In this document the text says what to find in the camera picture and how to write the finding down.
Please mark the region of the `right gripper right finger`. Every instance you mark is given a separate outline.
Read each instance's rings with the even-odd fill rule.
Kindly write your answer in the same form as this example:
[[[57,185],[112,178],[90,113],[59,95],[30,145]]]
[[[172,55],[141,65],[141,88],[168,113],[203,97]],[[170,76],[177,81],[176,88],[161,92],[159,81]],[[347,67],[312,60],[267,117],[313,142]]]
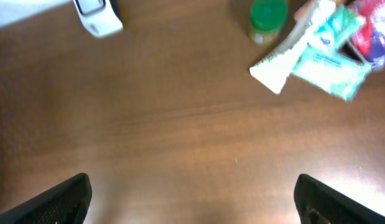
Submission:
[[[294,202],[301,223],[385,224],[385,216],[307,174],[296,181]]]

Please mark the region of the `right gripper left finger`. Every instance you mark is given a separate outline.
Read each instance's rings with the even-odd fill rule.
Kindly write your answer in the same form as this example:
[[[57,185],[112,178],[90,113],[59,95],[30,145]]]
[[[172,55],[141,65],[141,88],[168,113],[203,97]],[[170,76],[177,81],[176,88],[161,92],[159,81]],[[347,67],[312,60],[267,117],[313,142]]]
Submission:
[[[79,173],[0,214],[0,223],[83,223],[91,199],[90,179]]]

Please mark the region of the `teal wet wipes pack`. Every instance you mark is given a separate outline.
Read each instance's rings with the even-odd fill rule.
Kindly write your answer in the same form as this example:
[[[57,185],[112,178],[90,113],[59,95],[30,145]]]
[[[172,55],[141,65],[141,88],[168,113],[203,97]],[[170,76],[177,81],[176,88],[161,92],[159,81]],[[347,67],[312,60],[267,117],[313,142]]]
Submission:
[[[371,65],[345,55],[325,52],[308,46],[295,64],[292,74],[345,101],[351,101],[367,75]]]

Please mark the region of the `white tube with cork cap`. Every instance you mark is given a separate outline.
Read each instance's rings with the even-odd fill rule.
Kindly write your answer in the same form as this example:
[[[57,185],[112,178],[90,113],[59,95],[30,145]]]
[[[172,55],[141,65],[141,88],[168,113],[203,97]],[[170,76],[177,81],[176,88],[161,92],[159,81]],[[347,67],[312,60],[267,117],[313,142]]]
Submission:
[[[252,77],[277,95],[282,91],[314,32],[335,11],[336,3],[330,0],[314,0],[302,9],[304,11],[289,35],[272,52],[249,68]]]

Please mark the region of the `purple red pad pack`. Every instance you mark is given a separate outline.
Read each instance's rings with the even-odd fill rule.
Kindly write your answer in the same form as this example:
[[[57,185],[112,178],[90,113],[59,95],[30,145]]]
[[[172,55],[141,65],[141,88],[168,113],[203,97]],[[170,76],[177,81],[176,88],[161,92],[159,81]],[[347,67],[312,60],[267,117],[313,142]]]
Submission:
[[[363,16],[365,25],[351,36],[349,46],[375,70],[385,67],[385,0],[354,0],[348,7]]]

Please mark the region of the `small teal tissue pack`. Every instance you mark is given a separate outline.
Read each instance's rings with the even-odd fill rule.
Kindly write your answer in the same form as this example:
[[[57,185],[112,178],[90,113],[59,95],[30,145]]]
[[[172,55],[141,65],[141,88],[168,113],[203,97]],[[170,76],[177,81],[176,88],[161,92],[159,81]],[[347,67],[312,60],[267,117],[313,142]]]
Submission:
[[[314,32],[313,39],[308,44],[325,54],[334,54],[365,23],[365,17],[346,6],[340,6]]]

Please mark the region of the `green lid jar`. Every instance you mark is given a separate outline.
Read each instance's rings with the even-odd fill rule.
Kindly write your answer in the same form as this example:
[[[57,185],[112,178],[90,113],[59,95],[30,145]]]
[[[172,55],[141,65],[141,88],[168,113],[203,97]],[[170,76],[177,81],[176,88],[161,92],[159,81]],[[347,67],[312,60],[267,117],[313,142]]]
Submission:
[[[249,37],[259,45],[273,43],[288,15],[285,0],[254,0],[249,14]]]

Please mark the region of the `orange tissue pack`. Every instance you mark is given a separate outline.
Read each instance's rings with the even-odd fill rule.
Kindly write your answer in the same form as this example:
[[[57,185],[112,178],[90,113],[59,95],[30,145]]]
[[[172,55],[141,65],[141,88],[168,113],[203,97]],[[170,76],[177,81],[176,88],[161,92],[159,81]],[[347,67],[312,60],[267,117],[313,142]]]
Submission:
[[[298,22],[301,20],[304,16],[307,14],[310,14],[312,11],[312,5],[314,4],[314,0],[308,0],[303,6],[301,6],[295,13],[294,13],[294,20],[295,22]]]

